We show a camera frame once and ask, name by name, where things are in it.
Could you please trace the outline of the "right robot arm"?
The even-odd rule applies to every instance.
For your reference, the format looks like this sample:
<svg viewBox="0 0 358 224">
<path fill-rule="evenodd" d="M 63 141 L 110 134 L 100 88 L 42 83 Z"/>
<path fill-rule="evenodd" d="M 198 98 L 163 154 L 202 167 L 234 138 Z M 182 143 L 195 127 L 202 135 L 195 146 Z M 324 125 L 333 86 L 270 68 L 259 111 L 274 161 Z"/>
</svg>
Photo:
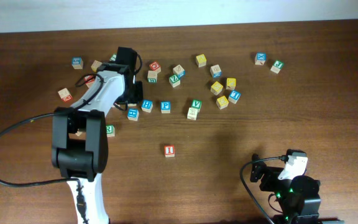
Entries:
<svg viewBox="0 0 358 224">
<path fill-rule="evenodd" d="M 288 149 L 286 154 L 262 159 L 252 155 L 250 181 L 275 197 L 281 210 L 272 223 L 344 223 L 337 218 L 320 218 L 321 182 L 306 175 L 308 162 L 304 151 Z"/>
</svg>

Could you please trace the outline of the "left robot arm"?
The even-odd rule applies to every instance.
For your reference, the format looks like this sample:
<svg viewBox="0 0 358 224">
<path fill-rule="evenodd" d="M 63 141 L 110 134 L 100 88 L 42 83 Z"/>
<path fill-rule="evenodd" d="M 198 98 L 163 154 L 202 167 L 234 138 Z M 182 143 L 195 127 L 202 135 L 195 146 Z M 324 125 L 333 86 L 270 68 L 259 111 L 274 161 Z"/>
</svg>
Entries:
<svg viewBox="0 0 358 224">
<path fill-rule="evenodd" d="M 112 107 L 127 110 L 142 101 L 142 67 L 132 48 L 119 47 L 116 59 L 102 63 L 94 83 L 68 108 L 57 108 L 52 121 L 52 165 L 59 169 L 73 195 L 78 223 L 109 223 L 102 191 L 108 161 L 105 117 Z"/>
</svg>

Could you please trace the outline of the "green letter R block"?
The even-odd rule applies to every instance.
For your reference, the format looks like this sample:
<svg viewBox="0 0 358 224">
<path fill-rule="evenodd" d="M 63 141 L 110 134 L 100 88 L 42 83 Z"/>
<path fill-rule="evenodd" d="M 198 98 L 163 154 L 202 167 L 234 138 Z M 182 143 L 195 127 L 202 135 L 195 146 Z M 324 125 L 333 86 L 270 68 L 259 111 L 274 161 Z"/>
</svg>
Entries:
<svg viewBox="0 0 358 224">
<path fill-rule="evenodd" d="M 116 135 L 115 127 L 111 124 L 106 126 L 107 137 L 114 137 Z"/>
</svg>

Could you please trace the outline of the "red letter I block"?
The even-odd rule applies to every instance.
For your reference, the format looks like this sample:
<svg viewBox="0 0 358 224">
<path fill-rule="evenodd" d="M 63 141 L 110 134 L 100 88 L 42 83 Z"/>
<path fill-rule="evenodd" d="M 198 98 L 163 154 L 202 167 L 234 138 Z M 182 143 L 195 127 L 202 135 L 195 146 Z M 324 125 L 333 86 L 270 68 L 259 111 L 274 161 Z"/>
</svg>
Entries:
<svg viewBox="0 0 358 224">
<path fill-rule="evenodd" d="M 165 157 L 175 157 L 175 147 L 174 146 L 164 146 L 164 155 L 165 155 Z"/>
</svg>

